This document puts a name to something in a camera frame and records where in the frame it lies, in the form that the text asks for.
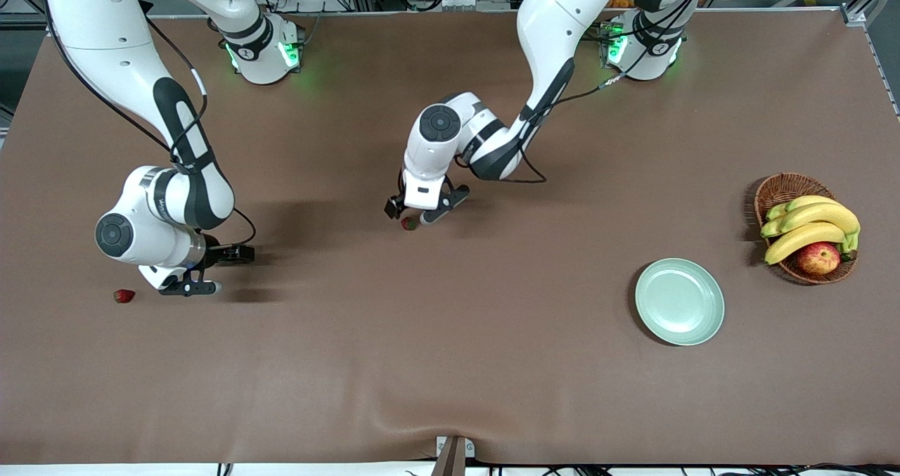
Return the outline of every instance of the brown table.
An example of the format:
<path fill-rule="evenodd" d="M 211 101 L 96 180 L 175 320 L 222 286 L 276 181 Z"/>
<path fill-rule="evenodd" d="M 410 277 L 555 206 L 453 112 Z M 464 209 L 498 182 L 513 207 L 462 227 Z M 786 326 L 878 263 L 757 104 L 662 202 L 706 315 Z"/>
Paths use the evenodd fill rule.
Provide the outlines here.
<path fill-rule="evenodd" d="M 458 433 L 493 463 L 900 462 L 900 127 L 862 30 L 698 14 L 661 79 L 556 110 L 530 149 L 548 184 L 472 182 L 402 231 L 382 207 L 421 108 L 472 89 L 511 120 L 526 98 L 514 22 L 325 18 L 302 75 L 255 87 L 203 21 L 160 21 L 259 228 L 258 263 L 189 300 L 96 249 L 126 175 L 167 158 L 45 42 L 0 152 L 0 461 L 411 459 Z M 610 74 L 590 44 L 577 58 L 572 94 Z M 863 222 L 843 283 L 759 265 L 745 194 L 781 171 Z M 666 256 L 722 286 L 707 344 L 636 321 L 636 278 Z"/>

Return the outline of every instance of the red apple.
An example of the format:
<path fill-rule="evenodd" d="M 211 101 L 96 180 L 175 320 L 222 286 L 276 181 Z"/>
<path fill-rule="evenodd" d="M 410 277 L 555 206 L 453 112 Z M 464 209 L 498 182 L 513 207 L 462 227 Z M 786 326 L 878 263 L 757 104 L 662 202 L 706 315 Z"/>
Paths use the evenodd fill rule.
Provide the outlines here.
<path fill-rule="evenodd" d="M 838 268 L 841 254 L 827 242 L 811 243 L 797 251 L 797 265 L 807 274 L 823 276 Z"/>

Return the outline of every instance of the bunch of bananas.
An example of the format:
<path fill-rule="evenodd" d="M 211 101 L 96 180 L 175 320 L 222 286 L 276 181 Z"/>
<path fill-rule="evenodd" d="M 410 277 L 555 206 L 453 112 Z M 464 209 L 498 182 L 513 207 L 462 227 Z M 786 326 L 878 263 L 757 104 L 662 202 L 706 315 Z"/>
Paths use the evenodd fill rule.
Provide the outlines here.
<path fill-rule="evenodd" d="M 766 252 L 766 262 L 777 264 L 798 249 L 817 242 L 836 243 L 847 257 L 859 247 L 859 220 L 830 198 L 807 195 L 772 207 L 762 226 L 763 238 L 778 238 Z"/>

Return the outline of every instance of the plate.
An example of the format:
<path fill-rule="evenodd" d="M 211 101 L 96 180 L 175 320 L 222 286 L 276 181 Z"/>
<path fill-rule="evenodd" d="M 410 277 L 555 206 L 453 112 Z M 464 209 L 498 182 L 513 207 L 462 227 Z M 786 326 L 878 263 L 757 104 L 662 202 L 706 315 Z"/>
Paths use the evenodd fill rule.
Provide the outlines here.
<path fill-rule="evenodd" d="M 637 314 L 663 341 L 691 347 L 722 326 L 726 301 L 716 279 L 695 262 L 666 258 L 650 264 L 634 289 Z"/>

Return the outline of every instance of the wicker basket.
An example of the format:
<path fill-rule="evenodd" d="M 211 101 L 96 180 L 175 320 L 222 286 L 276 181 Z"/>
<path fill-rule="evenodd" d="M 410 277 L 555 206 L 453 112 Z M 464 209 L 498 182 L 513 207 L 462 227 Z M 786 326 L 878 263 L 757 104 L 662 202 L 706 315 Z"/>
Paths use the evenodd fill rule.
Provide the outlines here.
<path fill-rule="evenodd" d="M 759 223 L 759 227 L 762 228 L 765 224 L 766 213 L 769 212 L 772 207 L 785 202 L 790 202 L 791 200 L 794 200 L 794 198 L 802 197 L 804 195 L 821 195 L 823 197 L 832 198 L 832 200 L 837 199 L 835 198 L 835 195 L 819 181 L 814 180 L 812 177 L 806 177 L 806 175 L 776 174 L 765 181 L 762 181 L 762 184 L 756 189 L 756 196 L 753 198 L 753 209 L 755 209 L 756 220 Z M 775 239 L 765 239 L 766 245 L 772 245 L 773 240 Z M 787 260 L 778 265 L 784 269 L 785 272 L 790 274 L 791 277 L 796 278 L 796 280 L 801 281 L 802 283 L 830 284 L 841 281 L 843 278 L 849 276 L 856 267 L 856 260 L 842 262 L 834 271 L 821 276 L 804 272 L 803 269 L 800 268 L 800 265 L 797 265 L 796 255 L 791 255 Z"/>

